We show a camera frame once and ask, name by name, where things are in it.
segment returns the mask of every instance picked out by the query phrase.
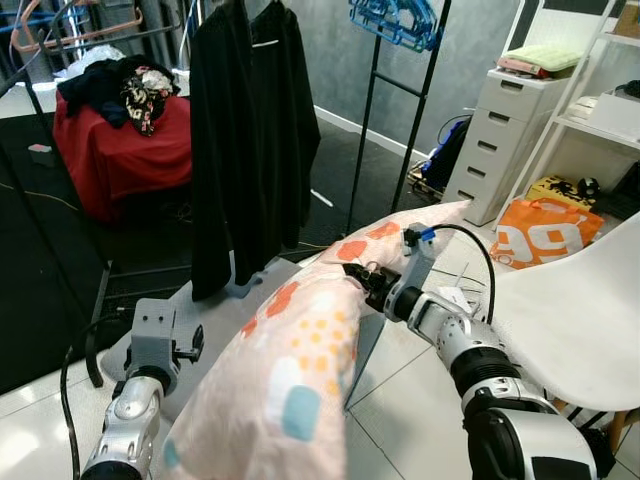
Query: white drawer unit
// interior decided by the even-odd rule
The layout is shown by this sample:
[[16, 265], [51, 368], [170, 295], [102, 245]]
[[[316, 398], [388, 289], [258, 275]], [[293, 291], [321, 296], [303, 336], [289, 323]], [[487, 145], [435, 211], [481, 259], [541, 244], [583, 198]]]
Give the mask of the white drawer unit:
[[442, 201], [472, 200], [474, 225], [494, 220], [566, 84], [489, 71]]

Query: metal pole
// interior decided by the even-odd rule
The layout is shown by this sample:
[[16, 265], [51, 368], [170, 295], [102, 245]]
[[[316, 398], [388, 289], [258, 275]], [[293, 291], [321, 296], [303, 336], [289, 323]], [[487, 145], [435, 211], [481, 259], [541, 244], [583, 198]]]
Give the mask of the metal pole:
[[56, 143], [55, 138], [53, 138], [53, 134], [51, 133], [51, 128], [47, 124], [46, 117], [44, 115], [44, 112], [42, 111], [42, 107], [40, 106], [40, 102], [38, 101], [36, 92], [33, 91], [33, 84], [31, 83], [31, 78], [29, 78], [29, 75], [26, 73], [26, 71], [23, 72], [23, 78], [24, 78], [25, 87], [27, 88], [27, 94], [29, 95], [31, 104], [33, 105], [33, 108], [36, 111], [36, 116], [38, 117], [38, 121], [40, 122], [40, 125], [44, 130], [44, 134], [47, 138], [47, 143], [49, 143], [49, 145], [51, 146], [53, 156], [55, 157], [58, 165], [61, 167], [63, 177], [65, 182], [67, 183], [69, 192], [71, 193], [73, 203], [78, 208], [78, 219], [80, 220], [80, 224], [82, 225], [82, 230], [84, 231], [84, 234], [87, 236], [87, 238], [93, 245], [93, 248], [96, 254], [98, 255], [98, 258], [100, 259], [100, 263], [102, 264], [102, 269], [108, 270], [109, 261], [107, 260], [104, 253], [102, 252], [102, 249], [100, 248], [100, 244], [98, 243], [98, 239], [96, 238], [93, 228], [88, 224], [87, 214], [84, 211], [84, 207], [82, 206], [82, 202], [80, 201], [80, 197], [78, 196], [76, 187], [73, 184], [71, 175], [69, 174], [69, 170], [67, 170], [67, 166], [64, 163], [64, 160], [62, 159], [62, 154], [58, 149], [58, 144]]
[[58, 254], [56, 253], [55, 249], [53, 248], [53, 245], [51, 244], [51, 241], [49, 240], [49, 236], [44, 231], [44, 228], [42, 228], [42, 224], [38, 220], [38, 217], [35, 211], [33, 210], [33, 207], [31, 206], [29, 199], [27, 198], [27, 194], [24, 191], [22, 183], [20, 182], [20, 179], [18, 178], [16, 171], [13, 169], [11, 160], [7, 156], [7, 153], [5, 152], [2, 145], [0, 145], [0, 163], [2, 163], [2, 166], [7, 171], [7, 174], [9, 175], [11, 183], [13, 183], [14, 185], [14, 190], [18, 194], [20, 203], [22, 203], [22, 206], [26, 210], [29, 219], [31, 220], [34, 227], [36, 228], [36, 231], [38, 232], [38, 236], [40, 237], [40, 240], [44, 245], [44, 249], [47, 256], [49, 257], [54, 267], [58, 271], [58, 274], [60, 275], [60, 279], [62, 280], [62, 284], [68, 290], [68, 293], [71, 296], [71, 299], [73, 300], [74, 306], [78, 310], [77, 314], [78, 314], [78, 317], [82, 320], [82, 323], [80, 325], [73, 325], [67, 322], [69, 328], [71, 329], [70, 333], [73, 333], [77, 331], [78, 328], [84, 327], [86, 324], [89, 323], [88, 321], [89, 316], [87, 312], [84, 311], [84, 308], [82, 307], [82, 302], [80, 301], [80, 298], [78, 297], [78, 294], [76, 293], [76, 291], [73, 289], [71, 285], [71, 281], [69, 280], [69, 276], [67, 275], [67, 272], [64, 266], [62, 265], [62, 262], [60, 262], [60, 259], [58, 258]]
[[409, 143], [407, 144], [407, 153], [404, 156], [404, 162], [402, 163], [402, 171], [398, 184], [396, 186], [396, 193], [393, 196], [393, 204], [391, 206], [391, 213], [395, 213], [398, 209], [398, 202], [402, 195], [402, 188], [404, 187], [405, 177], [409, 170], [409, 162], [411, 161], [411, 155], [413, 154], [413, 147], [418, 137], [418, 130], [420, 129], [420, 122], [422, 121], [422, 114], [424, 113], [424, 107], [427, 104], [427, 96], [429, 95], [429, 88], [431, 87], [431, 80], [433, 80], [433, 73], [436, 69], [436, 62], [438, 61], [438, 54], [440, 53], [440, 46], [444, 38], [444, 29], [447, 25], [447, 19], [449, 18], [449, 10], [451, 9], [451, 0], [445, 0], [442, 7], [442, 14], [440, 15], [440, 26], [438, 27], [438, 43], [431, 52], [431, 58], [429, 59], [429, 66], [427, 68], [427, 75], [424, 79], [422, 86], [422, 95], [418, 102], [418, 110], [416, 111], [415, 119], [413, 120], [413, 126], [411, 127], [411, 135], [409, 136]]
[[380, 58], [380, 45], [382, 37], [376, 35], [376, 43], [373, 49], [373, 61], [371, 62], [371, 74], [369, 75], [369, 91], [367, 93], [367, 105], [364, 109], [364, 120], [362, 122], [362, 133], [360, 134], [360, 148], [358, 150], [358, 160], [356, 161], [356, 173], [353, 178], [353, 188], [351, 189], [351, 204], [349, 205], [349, 218], [347, 220], [348, 235], [351, 232], [351, 224], [353, 222], [353, 208], [356, 203], [356, 194], [358, 193], [358, 183], [360, 182], [360, 170], [362, 169], [362, 158], [364, 156], [364, 147], [367, 143], [367, 130], [369, 128], [369, 117], [371, 116], [371, 104], [373, 102], [373, 87], [376, 83], [376, 70], [378, 69], [378, 59]]

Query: white baseboard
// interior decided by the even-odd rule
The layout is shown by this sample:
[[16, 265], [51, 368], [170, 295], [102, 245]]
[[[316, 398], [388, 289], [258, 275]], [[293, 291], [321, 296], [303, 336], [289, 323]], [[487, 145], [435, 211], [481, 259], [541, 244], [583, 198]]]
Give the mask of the white baseboard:
[[[347, 132], [357, 133], [358, 135], [362, 132], [362, 125], [358, 125], [351, 120], [347, 120], [346, 118], [342, 118], [335, 113], [331, 113], [324, 108], [315, 106], [316, 115], [318, 118], [325, 120], [336, 127], [340, 127]], [[405, 153], [407, 152], [407, 146], [401, 144], [400, 142], [396, 142], [395, 140], [391, 140], [389, 137], [385, 137], [384, 135], [379, 134], [378, 132], [374, 132], [373, 130], [367, 130], [367, 140], [371, 140], [372, 142], [380, 145], [382, 148], [389, 150], [395, 154], [400, 155], [404, 158]], [[418, 161], [427, 160], [429, 156], [425, 153], [419, 152], [414, 149], [411, 154], [411, 164]]]

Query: gray wall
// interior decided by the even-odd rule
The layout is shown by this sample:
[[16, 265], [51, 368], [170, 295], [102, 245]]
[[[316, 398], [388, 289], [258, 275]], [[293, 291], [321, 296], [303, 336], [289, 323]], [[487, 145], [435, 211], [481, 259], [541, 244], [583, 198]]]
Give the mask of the gray wall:
[[[247, 0], [250, 17], [266, 4]], [[304, 38], [314, 103], [362, 123], [374, 36], [349, 19], [347, 0], [284, 0], [298, 15]], [[442, 0], [433, 2], [439, 13]], [[517, 0], [453, 0], [451, 13], [418, 135], [428, 153], [449, 118], [475, 107], [487, 71], [502, 53], [518, 8]], [[429, 53], [414, 53], [382, 42], [380, 70], [420, 89]], [[370, 128], [406, 144], [417, 99], [376, 82]]]

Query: black coat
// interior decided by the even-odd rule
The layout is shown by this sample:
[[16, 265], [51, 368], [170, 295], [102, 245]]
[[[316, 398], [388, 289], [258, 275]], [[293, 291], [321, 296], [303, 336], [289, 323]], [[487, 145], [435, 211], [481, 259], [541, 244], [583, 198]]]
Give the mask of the black coat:
[[201, 300], [228, 282], [230, 250], [245, 285], [282, 245], [297, 246], [320, 133], [298, 22], [280, 2], [251, 25], [240, 0], [216, 9], [192, 42], [190, 83], [192, 281]]

